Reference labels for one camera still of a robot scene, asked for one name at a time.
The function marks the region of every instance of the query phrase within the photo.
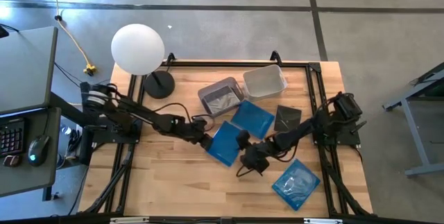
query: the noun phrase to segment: lamp stand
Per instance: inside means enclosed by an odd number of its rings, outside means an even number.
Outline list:
[[[166,71],[153,71],[144,82],[145,92],[153,98],[162,99],[173,93],[175,87],[173,76]]]

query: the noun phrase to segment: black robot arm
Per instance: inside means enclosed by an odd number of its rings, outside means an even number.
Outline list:
[[[205,133],[207,122],[202,117],[190,119],[191,121],[187,123],[182,116],[158,114],[120,94],[117,87],[111,84],[93,85],[86,96],[83,103],[85,108],[104,114],[115,124],[115,131],[122,135],[132,131],[136,118],[150,124],[161,135],[177,137],[192,144],[200,144],[205,150],[209,150],[212,145],[212,137]]]
[[[331,103],[333,103],[335,109],[333,112],[328,111],[328,105]],[[357,127],[355,126],[361,114],[362,111],[356,104],[353,94],[343,94],[339,92],[335,97],[327,100],[326,104],[320,106],[312,118],[302,122],[297,128],[288,132],[277,133],[276,135],[265,138],[262,142],[252,144],[248,141],[250,138],[248,132],[242,130],[237,137],[237,143],[240,149],[245,149],[245,154],[240,157],[241,163],[249,169],[249,171],[255,170],[262,174],[269,166],[266,159],[267,157],[272,157],[281,162],[290,162],[296,154],[296,147],[299,140],[306,135],[313,133],[317,144],[320,146],[331,144],[332,140],[336,140],[339,135],[344,135],[343,132],[345,130],[348,134],[352,135],[365,124],[365,122],[363,122],[358,124]],[[294,151],[291,158],[289,160],[283,160],[282,158],[293,147]],[[352,211],[355,214],[369,215],[348,191],[332,164],[329,162],[325,154],[325,149],[320,148],[319,153],[321,166],[326,170],[339,191],[343,193]]]

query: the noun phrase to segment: white globe lamp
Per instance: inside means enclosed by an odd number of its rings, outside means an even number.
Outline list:
[[[166,98],[174,90],[173,76],[166,71],[155,71],[162,64],[165,46],[152,28],[143,24],[130,24],[120,28],[111,42],[114,61],[133,75],[150,74],[144,89],[153,98]]]

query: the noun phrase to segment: gray floor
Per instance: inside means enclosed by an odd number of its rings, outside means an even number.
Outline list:
[[[53,0],[6,0],[39,2]],[[76,3],[309,6],[309,0],[60,0]],[[317,0],[324,7],[442,8],[443,0]],[[0,22],[19,29],[55,26],[52,8],[0,8]],[[99,68],[93,78],[83,75],[85,64],[70,39],[60,31],[57,62],[82,80],[110,77],[110,41],[130,23],[154,28],[166,52],[178,58],[262,59],[272,50],[285,60],[320,60],[310,12],[202,10],[79,10],[62,16],[88,56]],[[320,13],[329,60],[339,61],[345,88],[356,95],[367,126],[360,130],[364,169],[373,209],[384,217],[422,221],[444,220],[444,174],[413,179],[404,170],[420,164],[401,109],[386,113],[381,105],[408,82],[444,61],[442,14]],[[55,71],[53,90],[78,103],[78,90]],[[0,219],[66,214],[71,207],[82,168],[58,171],[55,191],[64,197],[41,203],[41,190],[0,198],[0,205],[21,204],[23,211],[0,208]]]

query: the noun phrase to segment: yellow cable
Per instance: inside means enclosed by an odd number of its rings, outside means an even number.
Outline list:
[[[83,57],[85,58],[86,64],[87,65],[91,65],[91,63],[89,62],[85,52],[82,50],[82,48],[78,45],[76,39],[74,39],[74,37],[71,35],[71,33],[69,33],[69,31],[62,25],[62,23],[58,20],[57,21],[58,24],[60,25],[60,27],[65,30],[65,32],[68,34],[68,36],[72,39],[72,42],[74,42],[74,44],[77,46],[77,49],[82,53]]]
[[[55,0],[55,4],[57,5],[57,16],[60,16],[59,13],[59,8],[58,8],[58,0]],[[85,58],[87,67],[88,66],[92,66],[91,63],[88,60],[88,57],[86,56],[85,52],[82,50],[82,48],[78,45],[76,39],[74,39],[73,35],[71,35],[71,33],[69,33],[69,31],[62,25],[62,23],[60,22],[60,20],[57,20],[58,24],[60,25],[60,27],[68,34],[68,36],[72,39],[72,42],[74,42],[74,44],[77,46],[77,49],[82,53],[83,57]]]

